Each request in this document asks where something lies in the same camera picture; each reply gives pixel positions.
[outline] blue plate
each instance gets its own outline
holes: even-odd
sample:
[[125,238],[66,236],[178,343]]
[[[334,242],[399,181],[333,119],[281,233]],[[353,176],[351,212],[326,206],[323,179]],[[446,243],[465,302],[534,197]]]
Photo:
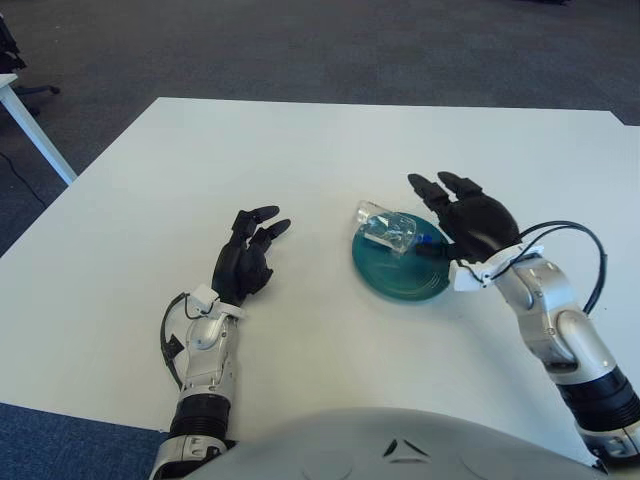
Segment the blue plate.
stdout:
[[[426,220],[400,213],[416,221],[417,237],[423,243],[442,244],[447,239]],[[356,232],[351,253],[362,278],[378,292],[400,300],[420,301],[433,298],[449,285],[449,260],[444,256],[418,256],[415,249],[400,255],[367,240],[363,227]]]

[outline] white table leg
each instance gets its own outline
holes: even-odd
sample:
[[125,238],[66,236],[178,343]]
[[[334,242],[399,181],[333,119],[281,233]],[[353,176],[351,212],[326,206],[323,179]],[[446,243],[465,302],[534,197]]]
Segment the white table leg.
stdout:
[[67,185],[78,178],[9,85],[0,88],[0,101]]

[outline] robot forearm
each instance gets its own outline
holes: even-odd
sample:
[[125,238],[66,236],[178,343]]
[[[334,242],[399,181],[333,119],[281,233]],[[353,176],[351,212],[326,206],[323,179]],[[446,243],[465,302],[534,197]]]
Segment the robot forearm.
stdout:
[[216,297],[206,286],[198,287],[188,297],[201,313],[187,333],[185,380],[169,437],[158,450],[151,479],[181,478],[227,449],[237,322],[243,311],[216,301]]
[[535,256],[514,264],[495,283],[589,450],[607,465],[640,459],[640,400],[562,271]]

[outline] white tabletop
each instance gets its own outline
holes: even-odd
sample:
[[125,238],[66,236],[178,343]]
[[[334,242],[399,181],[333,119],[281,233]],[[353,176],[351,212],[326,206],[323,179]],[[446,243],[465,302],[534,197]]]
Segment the white tabletop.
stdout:
[[[159,99],[0,259],[0,401],[166,429],[177,390],[158,346],[164,309],[209,281],[239,209],[277,204],[293,225],[270,251],[272,281],[245,303],[234,438],[393,406],[587,459],[500,294],[381,298],[354,271],[350,222],[361,199],[434,221],[406,174],[450,170],[522,228],[587,224],[609,253],[594,319],[640,388],[638,163],[638,129],[605,112]],[[589,239],[545,245],[586,299]]]

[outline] clear plastic bottle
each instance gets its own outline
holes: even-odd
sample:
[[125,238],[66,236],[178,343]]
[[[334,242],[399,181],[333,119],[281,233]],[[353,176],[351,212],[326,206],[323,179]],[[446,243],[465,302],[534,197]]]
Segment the clear plastic bottle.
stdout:
[[416,222],[366,200],[358,203],[358,231],[368,240],[404,254],[416,239]]

